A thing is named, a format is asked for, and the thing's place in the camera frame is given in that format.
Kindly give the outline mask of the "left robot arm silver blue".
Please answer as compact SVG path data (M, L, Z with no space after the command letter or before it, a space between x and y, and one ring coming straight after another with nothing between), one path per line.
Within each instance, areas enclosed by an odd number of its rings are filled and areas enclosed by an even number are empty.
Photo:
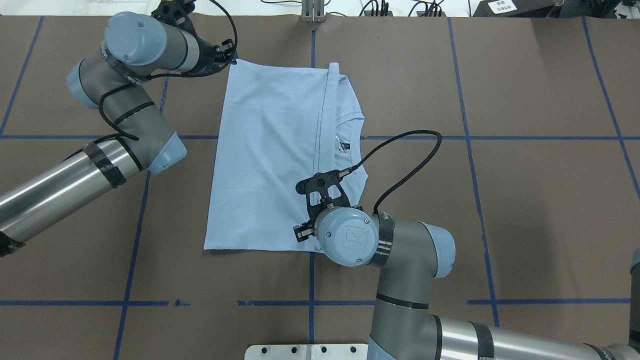
M1 196L1 255L7 256L46 229L139 173L159 174L188 151L146 84L198 79L236 63L238 30L212 43L198 34L189 9L163 1L152 14L122 11L109 18L98 49L66 76L79 104L94 112L105 133L58 164Z

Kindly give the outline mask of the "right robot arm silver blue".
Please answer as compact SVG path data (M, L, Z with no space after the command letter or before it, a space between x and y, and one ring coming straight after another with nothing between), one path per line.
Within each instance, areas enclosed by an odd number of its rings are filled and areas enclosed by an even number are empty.
M368 360L637 360L639 358L639 251L630 266L627 344L586 342L514 332L430 313L432 282L446 277L456 257L445 228L393 219L358 207L322 206L294 227L299 242L316 237L334 263L379 269Z

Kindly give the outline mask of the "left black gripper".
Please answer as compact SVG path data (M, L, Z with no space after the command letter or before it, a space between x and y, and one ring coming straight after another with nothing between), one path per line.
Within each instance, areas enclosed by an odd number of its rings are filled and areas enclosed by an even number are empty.
M208 40L198 38L198 73L219 73L222 66L236 65L238 62L237 55L229 55L225 53L234 53L236 44L233 39L226 39L220 46L213 45Z

